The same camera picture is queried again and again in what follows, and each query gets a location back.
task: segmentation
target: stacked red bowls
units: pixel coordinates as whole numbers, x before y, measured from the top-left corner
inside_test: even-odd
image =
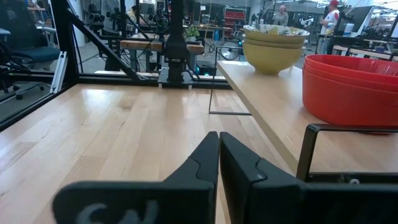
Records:
[[[398,63],[339,55],[309,55],[303,104],[340,125],[398,125]]]

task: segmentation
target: workbench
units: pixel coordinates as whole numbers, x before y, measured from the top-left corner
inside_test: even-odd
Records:
[[[217,68],[296,173],[306,127],[325,123],[303,107],[302,70],[291,67],[267,76],[247,62],[232,61],[219,61]],[[321,132],[311,172],[396,172],[397,161],[398,134]]]
[[[150,39],[156,39],[158,38],[157,34],[147,34],[148,38]],[[144,41],[145,37],[142,34],[134,34],[132,38],[140,38],[143,39],[141,40],[122,40],[120,41],[120,46],[130,52],[130,63],[131,63],[131,68],[134,70],[137,70],[136,67],[136,60],[139,60],[137,58],[137,50],[145,50],[146,53],[146,71],[149,72],[149,61],[150,61],[150,55],[148,52],[159,52],[163,51],[163,45],[159,41]],[[189,64],[191,68],[195,67],[195,62],[196,62],[196,55],[200,55],[204,52],[205,48],[200,45],[194,45],[194,44],[187,44],[187,49],[190,52],[190,60]],[[161,57],[157,57],[157,63],[158,65],[161,64]]]
[[[351,54],[363,54],[365,57],[377,57],[377,58],[382,58],[386,60],[390,60],[392,53],[390,51],[385,51],[384,53],[377,52],[375,50],[369,50],[369,49],[359,49],[359,48],[350,48],[348,49],[347,47],[340,46],[340,45],[334,45],[333,46],[333,51],[336,52],[337,55],[341,55],[342,52],[346,52],[349,50],[349,53]],[[394,56],[392,58],[393,61],[398,61],[398,56]]]
[[[222,31],[222,33],[223,33],[223,39],[222,39],[222,41],[225,40],[225,31],[226,31],[226,30],[232,32],[232,28],[229,28],[229,27],[218,27],[218,26],[209,26],[209,25],[198,25],[198,26],[192,25],[192,26],[198,28],[199,31],[208,31],[208,32],[212,32],[212,33],[213,33],[213,37],[212,37],[213,40],[215,39],[215,33],[216,33],[215,31],[216,31],[216,30]]]

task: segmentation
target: potted plant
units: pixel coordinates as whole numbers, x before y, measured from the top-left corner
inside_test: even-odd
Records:
[[[190,26],[185,29],[186,41],[195,41],[197,37],[199,37],[199,30],[196,27]]]

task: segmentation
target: black wire frame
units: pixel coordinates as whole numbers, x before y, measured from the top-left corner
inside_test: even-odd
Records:
[[[213,99],[213,92],[214,92],[214,86],[215,86],[215,77],[217,74],[217,56],[218,56],[218,49],[240,49],[243,50],[242,47],[224,47],[224,46],[217,46],[216,47],[216,55],[215,55],[215,61],[214,61],[214,69],[213,69],[213,78],[211,79],[211,87],[210,87],[210,101],[209,101],[209,114],[220,114],[220,115],[241,115],[241,116],[251,116],[251,113],[247,112],[227,112],[227,111],[212,111],[211,110],[211,101]]]
[[[341,126],[334,124],[309,124],[304,133],[296,178],[305,182],[352,183],[352,180],[356,180],[363,184],[398,184],[398,173],[393,172],[310,172],[315,144],[320,131],[394,134],[398,133],[398,126]]]

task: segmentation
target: stacked yellow bowls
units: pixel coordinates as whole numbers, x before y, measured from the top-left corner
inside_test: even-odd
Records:
[[[301,56],[309,32],[277,25],[246,25],[243,52],[257,72],[277,75]]]

